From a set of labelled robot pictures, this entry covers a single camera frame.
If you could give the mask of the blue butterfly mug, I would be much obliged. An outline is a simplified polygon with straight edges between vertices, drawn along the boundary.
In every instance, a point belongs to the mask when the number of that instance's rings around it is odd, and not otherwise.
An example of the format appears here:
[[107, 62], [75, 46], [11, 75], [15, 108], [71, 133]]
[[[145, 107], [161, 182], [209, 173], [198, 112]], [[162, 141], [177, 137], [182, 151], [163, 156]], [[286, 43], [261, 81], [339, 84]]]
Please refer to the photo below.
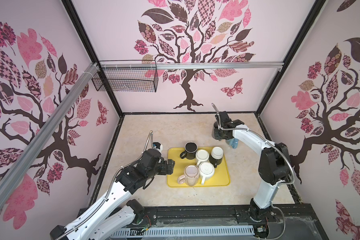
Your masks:
[[236, 138], [227, 140], [227, 144], [232, 148], [232, 149], [236, 149], [238, 147], [239, 144], [239, 140]]

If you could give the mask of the pink iridescent mug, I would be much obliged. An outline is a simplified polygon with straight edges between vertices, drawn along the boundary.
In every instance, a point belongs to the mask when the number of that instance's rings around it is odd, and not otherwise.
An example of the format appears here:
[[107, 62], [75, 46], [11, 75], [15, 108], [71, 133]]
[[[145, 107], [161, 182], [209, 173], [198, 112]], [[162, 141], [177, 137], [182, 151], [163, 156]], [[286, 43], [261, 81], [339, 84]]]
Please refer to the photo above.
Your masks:
[[197, 184], [199, 175], [199, 168], [196, 165], [189, 165], [184, 169], [184, 174], [178, 177], [177, 183], [193, 187]]

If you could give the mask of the grey ceramic mug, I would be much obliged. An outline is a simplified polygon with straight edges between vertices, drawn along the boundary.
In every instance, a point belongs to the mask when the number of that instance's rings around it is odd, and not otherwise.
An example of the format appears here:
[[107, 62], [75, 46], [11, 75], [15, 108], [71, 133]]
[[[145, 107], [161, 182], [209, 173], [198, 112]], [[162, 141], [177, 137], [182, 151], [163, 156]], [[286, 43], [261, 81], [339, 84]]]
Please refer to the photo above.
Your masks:
[[212, 137], [218, 141], [221, 141], [224, 139], [224, 136], [222, 135], [221, 130], [219, 130], [218, 128], [213, 128]]

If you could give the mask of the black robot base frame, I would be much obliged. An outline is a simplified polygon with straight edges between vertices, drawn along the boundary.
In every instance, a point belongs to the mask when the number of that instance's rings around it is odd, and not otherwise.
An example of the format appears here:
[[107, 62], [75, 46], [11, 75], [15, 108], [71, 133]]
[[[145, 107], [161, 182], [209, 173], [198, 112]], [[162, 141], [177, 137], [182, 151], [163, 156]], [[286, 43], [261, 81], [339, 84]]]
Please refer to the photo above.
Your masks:
[[[111, 239], [123, 228], [148, 230], [151, 227], [253, 226], [254, 236], [177, 237]], [[248, 205], [145, 207], [138, 221], [118, 227], [104, 240], [327, 240], [316, 213], [309, 204], [281, 204], [265, 210], [257, 222]]]

